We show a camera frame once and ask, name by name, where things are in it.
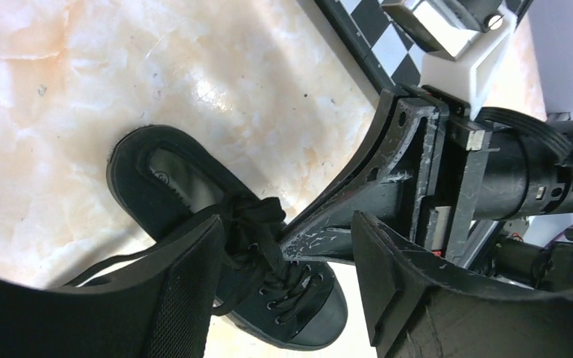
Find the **bolt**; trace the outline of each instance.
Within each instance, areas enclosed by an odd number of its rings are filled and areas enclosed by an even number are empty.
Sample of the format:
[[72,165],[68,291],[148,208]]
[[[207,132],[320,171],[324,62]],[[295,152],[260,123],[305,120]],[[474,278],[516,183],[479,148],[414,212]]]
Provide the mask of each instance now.
[[502,23],[504,22],[504,17],[502,15],[489,15],[486,17],[486,19],[484,20],[484,24],[490,28],[491,30],[497,30],[500,28],[500,26],[502,26]]

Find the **black shoe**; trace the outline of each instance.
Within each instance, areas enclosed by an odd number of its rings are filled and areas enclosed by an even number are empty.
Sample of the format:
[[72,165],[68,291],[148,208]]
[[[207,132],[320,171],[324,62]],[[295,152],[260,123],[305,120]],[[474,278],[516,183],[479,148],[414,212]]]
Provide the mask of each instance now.
[[227,228],[214,307],[237,327],[279,348],[312,351],[335,341],[348,309],[327,263],[286,262],[277,198],[258,199],[191,136],[165,125],[139,128],[107,167],[113,197],[155,240],[218,213]]

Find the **black and white checkered board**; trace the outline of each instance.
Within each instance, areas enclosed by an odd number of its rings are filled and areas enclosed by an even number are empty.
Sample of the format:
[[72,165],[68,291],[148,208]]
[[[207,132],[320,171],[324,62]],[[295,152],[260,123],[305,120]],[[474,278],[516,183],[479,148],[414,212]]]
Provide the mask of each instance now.
[[[383,0],[316,0],[368,79],[380,92],[417,85],[425,52],[381,9]],[[532,0],[507,0],[521,18]]]

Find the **marble surface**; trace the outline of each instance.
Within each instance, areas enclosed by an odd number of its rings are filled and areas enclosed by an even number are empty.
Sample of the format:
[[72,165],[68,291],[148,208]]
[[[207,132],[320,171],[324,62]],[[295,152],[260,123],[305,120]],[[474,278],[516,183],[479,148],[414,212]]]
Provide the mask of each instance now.
[[[519,33],[489,101],[542,118]],[[376,98],[312,1],[0,0],[0,277],[52,286],[152,244],[104,177],[136,127],[188,132],[292,219],[356,150]],[[335,345],[280,351],[215,318],[206,356],[373,357],[354,268],[336,267],[351,320]]]

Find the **white plastic part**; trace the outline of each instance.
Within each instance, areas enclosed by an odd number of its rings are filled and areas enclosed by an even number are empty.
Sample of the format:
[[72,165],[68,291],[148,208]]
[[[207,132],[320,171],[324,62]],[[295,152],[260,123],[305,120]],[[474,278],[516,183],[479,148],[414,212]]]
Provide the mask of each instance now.
[[453,60],[447,54],[431,52],[425,54],[422,61],[420,85],[432,86],[468,102],[471,120],[489,95],[517,26],[517,17],[506,6],[500,6],[498,11],[503,16],[501,26],[475,36]]

